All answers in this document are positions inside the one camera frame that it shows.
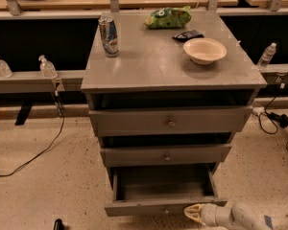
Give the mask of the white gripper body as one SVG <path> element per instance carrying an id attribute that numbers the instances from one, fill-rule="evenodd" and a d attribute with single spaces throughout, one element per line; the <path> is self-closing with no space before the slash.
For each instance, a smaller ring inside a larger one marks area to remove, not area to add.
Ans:
<path id="1" fill-rule="evenodd" d="M 221 207 L 215 204 L 206 204 L 201 209 L 202 221 L 208 226 L 228 227 L 233 222 L 233 215 L 229 207 Z"/>

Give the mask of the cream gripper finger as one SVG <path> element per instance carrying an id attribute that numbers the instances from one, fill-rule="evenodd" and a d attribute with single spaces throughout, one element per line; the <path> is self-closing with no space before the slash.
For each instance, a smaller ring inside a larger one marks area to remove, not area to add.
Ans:
<path id="1" fill-rule="evenodd" d="M 201 217 L 201 211 L 203 207 L 204 206 L 202 204 L 194 204 L 186 207 L 183 212 L 189 219 L 192 219 L 199 224 L 204 224 L 204 221 Z"/>

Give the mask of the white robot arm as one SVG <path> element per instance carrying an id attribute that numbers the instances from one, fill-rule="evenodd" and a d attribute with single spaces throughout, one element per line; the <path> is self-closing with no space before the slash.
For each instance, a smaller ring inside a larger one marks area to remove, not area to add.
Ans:
<path id="1" fill-rule="evenodd" d="M 259 219 L 252 208 L 242 202 L 231 207 L 216 204 L 194 204 L 184 209 L 184 214 L 195 222 L 210 227 L 224 227 L 227 230 L 272 230 Z"/>

